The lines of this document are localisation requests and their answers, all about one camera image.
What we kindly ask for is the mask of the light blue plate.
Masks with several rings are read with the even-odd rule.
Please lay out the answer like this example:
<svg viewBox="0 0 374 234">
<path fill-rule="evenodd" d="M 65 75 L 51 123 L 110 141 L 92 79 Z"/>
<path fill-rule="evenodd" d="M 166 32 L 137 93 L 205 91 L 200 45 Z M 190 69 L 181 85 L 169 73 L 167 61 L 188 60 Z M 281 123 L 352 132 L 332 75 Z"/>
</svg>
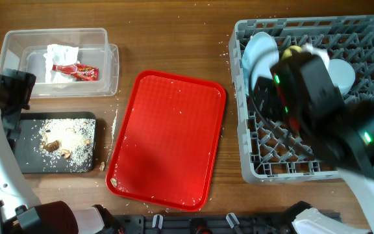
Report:
<svg viewBox="0 0 374 234">
<path fill-rule="evenodd" d="M 271 67 L 279 61 L 276 41 L 266 32 L 258 32 L 251 37 L 242 56 L 245 93 L 249 96 L 249 86 L 255 88 L 259 77 L 273 79 Z"/>
</svg>

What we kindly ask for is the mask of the yellow cup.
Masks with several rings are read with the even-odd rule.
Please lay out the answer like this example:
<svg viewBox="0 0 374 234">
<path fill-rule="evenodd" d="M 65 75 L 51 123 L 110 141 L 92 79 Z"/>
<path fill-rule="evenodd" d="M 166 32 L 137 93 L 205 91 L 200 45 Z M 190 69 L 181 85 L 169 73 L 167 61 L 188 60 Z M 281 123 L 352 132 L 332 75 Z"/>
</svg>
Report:
<svg viewBox="0 0 374 234">
<path fill-rule="evenodd" d="M 302 48 L 297 45 L 291 45 L 282 54 L 281 60 L 284 60 L 286 58 L 292 57 L 293 54 L 300 53 L 302 51 Z"/>
</svg>

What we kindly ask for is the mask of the white napkin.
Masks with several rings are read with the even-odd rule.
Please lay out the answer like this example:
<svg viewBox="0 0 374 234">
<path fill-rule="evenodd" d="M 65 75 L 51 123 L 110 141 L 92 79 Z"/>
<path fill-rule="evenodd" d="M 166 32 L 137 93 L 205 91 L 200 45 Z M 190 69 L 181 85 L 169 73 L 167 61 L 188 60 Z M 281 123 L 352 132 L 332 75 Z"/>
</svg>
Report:
<svg viewBox="0 0 374 234">
<path fill-rule="evenodd" d="M 67 66 L 75 64 L 78 58 L 78 47 L 68 45 L 50 44 L 47 46 L 45 58 L 45 82 L 46 83 L 71 83 L 76 78 L 65 73 L 53 71 L 54 65 Z"/>
</svg>

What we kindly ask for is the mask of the red snack wrapper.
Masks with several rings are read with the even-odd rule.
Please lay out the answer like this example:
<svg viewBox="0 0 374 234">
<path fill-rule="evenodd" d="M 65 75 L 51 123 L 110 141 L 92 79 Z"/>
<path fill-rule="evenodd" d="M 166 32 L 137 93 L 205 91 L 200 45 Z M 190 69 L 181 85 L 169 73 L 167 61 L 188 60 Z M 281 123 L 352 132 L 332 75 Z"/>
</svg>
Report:
<svg viewBox="0 0 374 234">
<path fill-rule="evenodd" d="M 99 69 L 85 64 L 75 63 L 70 65 L 53 65 L 52 70 L 71 75 L 82 81 L 97 81 Z"/>
</svg>

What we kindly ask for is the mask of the light blue bowl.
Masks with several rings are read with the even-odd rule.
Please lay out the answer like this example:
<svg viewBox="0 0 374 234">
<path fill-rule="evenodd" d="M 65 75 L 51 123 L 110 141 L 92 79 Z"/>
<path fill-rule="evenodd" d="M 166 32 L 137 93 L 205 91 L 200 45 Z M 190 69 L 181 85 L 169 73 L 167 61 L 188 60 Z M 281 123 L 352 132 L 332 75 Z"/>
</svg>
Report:
<svg viewBox="0 0 374 234">
<path fill-rule="evenodd" d="M 341 95 L 346 95 L 355 82 L 355 71 L 350 63 L 342 59 L 331 59 L 328 68 L 330 79 Z"/>
</svg>

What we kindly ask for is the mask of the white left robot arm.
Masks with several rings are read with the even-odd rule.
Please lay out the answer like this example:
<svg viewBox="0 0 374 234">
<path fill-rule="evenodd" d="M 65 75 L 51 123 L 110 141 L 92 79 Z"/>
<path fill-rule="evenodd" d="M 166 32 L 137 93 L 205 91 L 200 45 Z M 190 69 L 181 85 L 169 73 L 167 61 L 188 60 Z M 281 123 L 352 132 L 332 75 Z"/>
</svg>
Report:
<svg viewBox="0 0 374 234">
<path fill-rule="evenodd" d="M 0 72 L 0 233 L 124 233 L 125 227 L 102 205 L 72 211 L 63 201 L 42 204 L 27 185 L 9 137 L 28 110 L 35 75 Z"/>
</svg>

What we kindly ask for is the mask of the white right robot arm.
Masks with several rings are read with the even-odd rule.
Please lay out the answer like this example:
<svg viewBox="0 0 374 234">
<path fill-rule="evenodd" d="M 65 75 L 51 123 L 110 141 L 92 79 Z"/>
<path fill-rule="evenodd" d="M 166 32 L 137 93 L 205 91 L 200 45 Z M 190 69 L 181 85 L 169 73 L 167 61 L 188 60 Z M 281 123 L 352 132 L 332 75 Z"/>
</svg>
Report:
<svg viewBox="0 0 374 234">
<path fill-rule="evenodd" d="M 294 51 L 267 75 L 251 68 L 248 92 L 265 124 L 284 122 L 311 146 L 310 156 L 339 171 L 374 233 L 374 101 L 346 103 L 323 59 L 309 51 Z"/>
</svg>

